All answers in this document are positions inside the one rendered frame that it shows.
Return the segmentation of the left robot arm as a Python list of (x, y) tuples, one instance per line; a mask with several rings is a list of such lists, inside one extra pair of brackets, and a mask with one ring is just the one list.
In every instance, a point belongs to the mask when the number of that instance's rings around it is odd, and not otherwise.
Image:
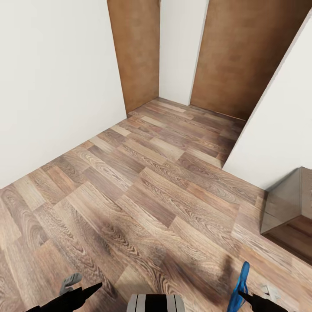
[(59, 291), (59, 297), (50, 301), (42, 307), (36, 306), (26, 312), (73, 312), (84, 305), (85, 300), (93, 295), (103, 283), (98, 283), (89, 288), (79, 287), (75, 290), (71, 287), (82, 280), (83, 274), (73, 273), (64, 278)]

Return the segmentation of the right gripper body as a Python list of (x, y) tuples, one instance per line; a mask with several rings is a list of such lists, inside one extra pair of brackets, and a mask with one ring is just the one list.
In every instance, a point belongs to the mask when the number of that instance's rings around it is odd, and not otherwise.
[(256, 294), (252, 295), (252, 309), (253, 312), (287, 312), (285, 308)]

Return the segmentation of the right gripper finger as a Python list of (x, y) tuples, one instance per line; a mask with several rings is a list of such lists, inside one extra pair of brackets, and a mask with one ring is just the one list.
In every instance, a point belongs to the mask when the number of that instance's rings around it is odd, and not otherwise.
[(239, 295), (245, 299), (245, 301), (248, 301), (252, 305), (252, 296), (251, 295), (244, 293), (244, 292), (241, 292), (241, 291), (238, 291), (238, 292), (239, 292)]

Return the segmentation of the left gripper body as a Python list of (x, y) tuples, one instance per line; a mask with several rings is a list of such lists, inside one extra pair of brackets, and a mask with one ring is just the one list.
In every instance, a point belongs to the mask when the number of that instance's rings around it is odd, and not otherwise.
[(79, 287), (71, 292), (66, 292), (50, 301), (54, 312), (73, 312), (84, 305), (83, 289)]

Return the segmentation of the sandal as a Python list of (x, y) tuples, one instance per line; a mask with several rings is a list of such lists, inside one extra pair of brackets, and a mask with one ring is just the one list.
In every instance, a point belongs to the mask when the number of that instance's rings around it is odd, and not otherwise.
[(243, 297), (239, 295), (238, 291), (244, 292), (244, 288), (246, 287), (246, 291), (248, 294), (246, 280), (247, 280), (249, 270), (250, 270), (250, 264), (248, 261), (245, 261), (242, 267), (242, 271), (239, 276), (239, 280), (235, 286), (235, 289), (229, 301), (227, 312), (237, 312), (239, 310)]

